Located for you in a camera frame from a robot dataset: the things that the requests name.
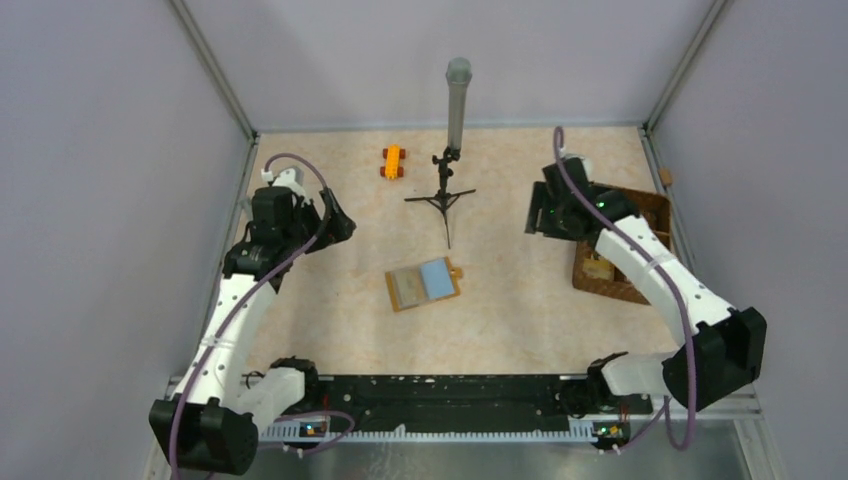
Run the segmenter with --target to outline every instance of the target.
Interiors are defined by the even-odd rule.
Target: small wooden block
[[[669,186],[671,186],[671,183],[674,180],[671,177],[671,170],[669,170],[665,167],[662,167],[662,168],[659,169],[659,171],[657,173],[659,173],[659,175],[660,175],[660,183],[662,184],[663,187],[668,188]]]

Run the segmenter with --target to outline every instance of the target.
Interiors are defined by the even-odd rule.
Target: white cable clip
[[[271,169],[264,169],[263,168],[262,173],[260,175],[262,175],[263,181],[268,182],[268,183],[274,183],[275,176],[274,176],[274,172],[272,172]]]
[[[654,271],[655,268],[662,265],[663,263],[670,262],[672,260],[677,260],[677,257],[672,255],[671,253],[664,253],[662,255],[656,256],[651,259],[650,262],[645,264],[645,267],[642,268],[642,273],[639,274],[638,278],[631,278],[630,281],[633,282],[633,285],[640,292],[645,286],[645,281],[651,276],[651,272]]]
[[[226,348],[228,350],[233,350],[234,348],[236,348],[236,342],[232,340],[227,340],[225,338],[217,338],[215,337],[215,335],[203,337],[200,340],[200,345],[204,347]]]

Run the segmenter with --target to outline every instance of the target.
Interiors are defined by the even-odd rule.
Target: microphone stand
[[[453,176],[453,170],[448,167],[451,162],[459,161],[459,150],[462,146],[462,126],[465,120],[465,94],[471,82],[471,64],[468,60],[457,57],[448,63],[445,74],[450,89],[448,101],[448,146],[442,153],[442,158],[433,155],[433,165],[439,167],[439,191],[432,197],[405,198],[407,202],[427,202],[436,207],[445,221],[445,233],[448,237],[448,248],[451,248],[450,228],[448,227],[448,209],[463,195],[468,195],[477,189],[465,190],[459,193],[448,193],[448,179]]]

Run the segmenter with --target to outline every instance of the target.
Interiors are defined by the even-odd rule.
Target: gray cylinder
[[[471,83],[471,62],[456,57],[448,63],[445,73],[450,89],[448,100],[448,148],[458,152],[462,148],[462,128],[465,123],[465,94]]]

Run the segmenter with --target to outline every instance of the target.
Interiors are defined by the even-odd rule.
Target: orange toy car
[[[386,177],[388,180],[403,177],[400,161],[406,158],[406,150],[397,145],[389,145],[389,148],[383,149],[383,158],[386,159],[386,165],[380,167],[381,177]]]

